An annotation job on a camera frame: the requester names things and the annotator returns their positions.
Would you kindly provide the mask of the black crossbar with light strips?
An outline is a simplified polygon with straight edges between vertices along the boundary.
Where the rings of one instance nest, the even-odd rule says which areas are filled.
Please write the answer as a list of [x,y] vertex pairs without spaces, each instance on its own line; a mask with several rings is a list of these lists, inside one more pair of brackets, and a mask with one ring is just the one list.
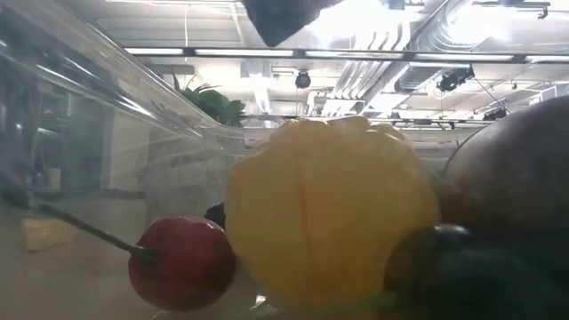
[[310,49],[245,49],[212,47],[127,47],[127,52],[141,57],[199,57],[231,59],[296,59],[405,61],[425,63],[484,64],[569,64],[569,54],[483,53],[483,52],[411,52]]

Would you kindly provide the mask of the silver ventilation duct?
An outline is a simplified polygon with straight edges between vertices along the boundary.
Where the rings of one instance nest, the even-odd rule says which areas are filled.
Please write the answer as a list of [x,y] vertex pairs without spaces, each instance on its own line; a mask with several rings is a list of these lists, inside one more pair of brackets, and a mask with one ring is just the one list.
[[569,65],[569,0],[445,0],[414,32],[396,92],[414,92],[450,62]]

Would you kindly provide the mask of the clear plastic tupperware container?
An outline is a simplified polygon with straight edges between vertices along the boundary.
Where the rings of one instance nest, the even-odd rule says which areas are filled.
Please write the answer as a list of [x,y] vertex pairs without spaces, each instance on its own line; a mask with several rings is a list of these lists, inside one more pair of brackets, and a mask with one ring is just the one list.
[[[147,35],[171,31],[175,41],[127,44],[69,0],[0,0],[0,188],[22,188],[33,204],[128,244],[158,220],[204,218],[225,203],[233,167],[281,125],[352,116],[388,124],[408,139],[437,196],[435,226],[457,225],[443,220],[440,203],[449,158],[481,129],[532,106],[513,109],[486,95],[488,115],[441,107],[414,116],[402,108],[404,92],[394,90],[404,61],[141,57],[125,50],[408,51],[419,28],[381,0],[342,0],[276,47],[263,43],[242,0],[104,5]],[[304,90],[295,86],[300,70],[311,78]],[[496,243],[569,292],[569,268]],[[385,320],[369,311],[334,316],[327,307],[279,307],[235,256],[231,284],[212,305],[165,310],[132,288],[129,252],[0,198],[0,320]]]

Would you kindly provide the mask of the brown toy kiwi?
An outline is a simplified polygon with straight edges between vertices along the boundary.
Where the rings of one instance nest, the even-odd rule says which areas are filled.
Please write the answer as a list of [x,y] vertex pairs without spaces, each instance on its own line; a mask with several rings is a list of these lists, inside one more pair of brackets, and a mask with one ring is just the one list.
[[443,220],[569,268],[569,95],[486,126],[449,158]]

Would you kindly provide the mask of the red toy cherry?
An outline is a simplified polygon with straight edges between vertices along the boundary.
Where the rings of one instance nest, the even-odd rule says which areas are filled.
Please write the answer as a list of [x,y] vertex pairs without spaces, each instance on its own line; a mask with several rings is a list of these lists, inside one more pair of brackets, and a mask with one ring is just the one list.
[[225,293],[236,273],[236,256],[224,229],[206,218],[158,220],[137,244],[128,244],[51,205],[33,204],[22,188],[0,188],[0,198],[18,208],[36,209],[129,252],[132,288],[157,308],[186,312],[208,307]]

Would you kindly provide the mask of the dark toy cherry green stem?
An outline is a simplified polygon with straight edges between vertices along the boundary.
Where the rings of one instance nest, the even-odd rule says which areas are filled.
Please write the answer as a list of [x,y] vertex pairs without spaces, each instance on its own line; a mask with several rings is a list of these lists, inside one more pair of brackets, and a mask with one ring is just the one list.
[[569,320],[563,292],[517,252],[457,225],[420,229],[389,256],[384,291],[325,308],[385,320]]

